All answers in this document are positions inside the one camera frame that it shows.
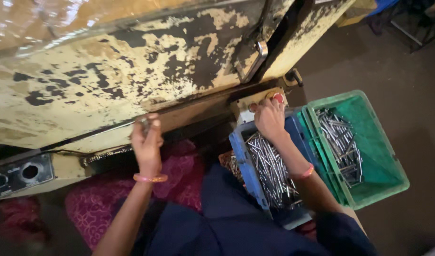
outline concrete floor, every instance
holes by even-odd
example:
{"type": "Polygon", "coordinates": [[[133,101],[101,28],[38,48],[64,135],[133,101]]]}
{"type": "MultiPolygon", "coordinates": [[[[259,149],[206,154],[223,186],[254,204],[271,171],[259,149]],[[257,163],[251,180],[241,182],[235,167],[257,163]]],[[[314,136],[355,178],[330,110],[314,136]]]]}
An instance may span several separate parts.
{"type": "Polygon", "coordinates": [[[401,41],[365,24],[332,27],[298,62],[305,86],[289,103],[366,93],[410,188],[356,213],[381,255],[416,256],[435,245],[435,43],[410,55],[401,41]]]}

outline floor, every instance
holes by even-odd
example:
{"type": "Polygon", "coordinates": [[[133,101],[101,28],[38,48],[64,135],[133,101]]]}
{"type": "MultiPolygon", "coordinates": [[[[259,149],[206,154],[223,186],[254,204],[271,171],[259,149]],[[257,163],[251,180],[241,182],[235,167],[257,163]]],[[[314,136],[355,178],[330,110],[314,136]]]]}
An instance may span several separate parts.
{"type": "MultiPolygon", "coordinates": [[[[366,93],[410,188],[357,215],[381,255],[425,253],[435,245],[435,43],[409,54],[391,30],[376,37],[365,24],[332,27],[297,67],[305,87],[289,94],[291,106],[355,89],[366,93]]],[[[42,218],[55,227],[47,248],[27,251],[0,240],[0,255],[89,255],[64,212],[66,191],[40,197],[42,218]]]]}

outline person's right hand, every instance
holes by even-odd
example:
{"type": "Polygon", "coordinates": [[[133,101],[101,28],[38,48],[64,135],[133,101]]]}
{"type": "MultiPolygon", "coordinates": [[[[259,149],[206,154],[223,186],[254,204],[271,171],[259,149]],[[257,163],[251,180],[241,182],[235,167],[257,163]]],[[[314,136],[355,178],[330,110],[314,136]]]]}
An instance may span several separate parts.
{"type": "Polygon", "coordinates": [[[271,143],[283,139],[288,134],[284,129],[285,105],[279,103],[277,99],[260,101],[254,120],[258,131],[271,143]]]}

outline dark blue clothing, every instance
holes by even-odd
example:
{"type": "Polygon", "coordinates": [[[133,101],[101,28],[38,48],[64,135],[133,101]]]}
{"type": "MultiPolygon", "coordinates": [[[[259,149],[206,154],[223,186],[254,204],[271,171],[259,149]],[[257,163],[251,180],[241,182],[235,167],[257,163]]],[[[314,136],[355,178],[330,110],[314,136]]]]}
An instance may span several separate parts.
{"type": "Polygon", "coordinates": [[[356,221],[341,213],[320,214],[314,242],[266,218],[226,169],[214,165],[203,178],[203,215],[167,204],[145,255],[376,255],[356,221]]]}

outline pink floral fabric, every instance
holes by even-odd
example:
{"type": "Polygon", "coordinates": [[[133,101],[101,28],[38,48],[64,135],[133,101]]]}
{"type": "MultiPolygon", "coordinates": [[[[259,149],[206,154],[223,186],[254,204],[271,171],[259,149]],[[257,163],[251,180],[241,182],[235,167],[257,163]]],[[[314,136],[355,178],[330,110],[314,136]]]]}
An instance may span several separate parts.
{"type": "Polygon", "coordinates": [[[0,236],[15,242],[47,242],[50,239],[39,218],[41,207],[35,196],[10,198],[0,202],[0,236]]]}
{"type": "MultiPolygon", "coordinates": [[[[161,173],[169,175],[169,179],[154,185],[153,197],[201,212],[204,164],[195,145],[189,140],[167,145],[161,156],[161,173]]],[[[112,222],[116,202],[127,197],[134,184],[132,174],[114,170],[84,180],[67,195],[67,214],[92,250],[112,222]]]]}

